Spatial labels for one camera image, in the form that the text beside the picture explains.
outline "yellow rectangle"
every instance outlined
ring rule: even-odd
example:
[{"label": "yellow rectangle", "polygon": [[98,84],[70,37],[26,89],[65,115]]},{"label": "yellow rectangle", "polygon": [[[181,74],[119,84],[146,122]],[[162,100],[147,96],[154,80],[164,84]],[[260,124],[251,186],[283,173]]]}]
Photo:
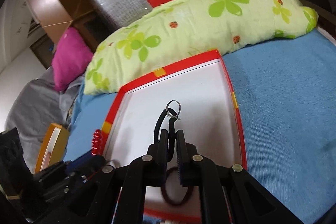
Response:
[{"label": "yellow rectangle", "polygon": [[156,77],[161,77],[161,76],[167,74],[164,68],[157,69],[157,70],[153,71],[153,73]]},{"label": "yellow rectangle", "polygon": [[105,133],[110,133],[111,128],[112,128],[112,124],[105,121],[104,124],[103,124],[103,127],[101,128],[101,131],[103,131]]},{"label": "yellow rectangle", "polygon": [[234,108],[238,108],[238,104],[237,104],[237,100],[236,100],[236,96],[235,96],[235,92],[232,92],[231,93],[231,96],[232,96],[232,102],[233,102],[233,106]]}]

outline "light green pillow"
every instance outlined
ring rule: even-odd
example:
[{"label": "light green pillow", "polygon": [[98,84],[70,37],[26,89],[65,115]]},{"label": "light green pillow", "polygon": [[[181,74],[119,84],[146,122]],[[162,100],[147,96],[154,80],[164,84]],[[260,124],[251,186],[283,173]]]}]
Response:
[{"label": "light green pillow", "polygon": [[295,38],[313,30],[317,18],[299,0],[173,0],[99,45],[84,93],[117,92],[142,75],[214,48],[223,55],[273,37]]}]

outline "blue blanket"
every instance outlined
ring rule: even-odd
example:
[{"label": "blue blanket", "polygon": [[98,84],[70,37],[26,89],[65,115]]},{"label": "blue blanket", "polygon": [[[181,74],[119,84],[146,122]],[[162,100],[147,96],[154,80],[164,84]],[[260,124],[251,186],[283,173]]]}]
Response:
[{"label": "blue blanket", "polygon": [[[314,30],[223,59],[239,104],[249,173],[313,223],[336,203],[335,45]],[[114,98],[79,95],[65,160],[90,149]]]}]

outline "blue fabric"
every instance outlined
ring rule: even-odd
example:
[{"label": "blue fabric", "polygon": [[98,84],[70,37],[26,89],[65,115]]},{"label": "blue fabric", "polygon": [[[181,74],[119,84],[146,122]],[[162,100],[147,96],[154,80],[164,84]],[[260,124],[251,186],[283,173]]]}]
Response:
[{"label": "blue fabric", "polygon": [[[304,223],[336,203],[336,47],[316,30],[223,57],[239,104],[248,171]],[[80,95],[65,160],[91,148],[116,94]]]}]

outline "gray blanket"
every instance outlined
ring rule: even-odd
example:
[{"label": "gray blanket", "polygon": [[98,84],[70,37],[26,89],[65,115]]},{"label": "gray blanket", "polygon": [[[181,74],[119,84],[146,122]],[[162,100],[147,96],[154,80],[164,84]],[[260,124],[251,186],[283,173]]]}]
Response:
[{"label": "gray blanket", "polygon": [[52,122],[67,126],[68,111],[78,94],[83,76],[70,83],[64,93],[56,92],[53,68],[30,81],[16,98],[5,123],[5,129],[17,128],[25,162],[33,173],[41,144]]}]

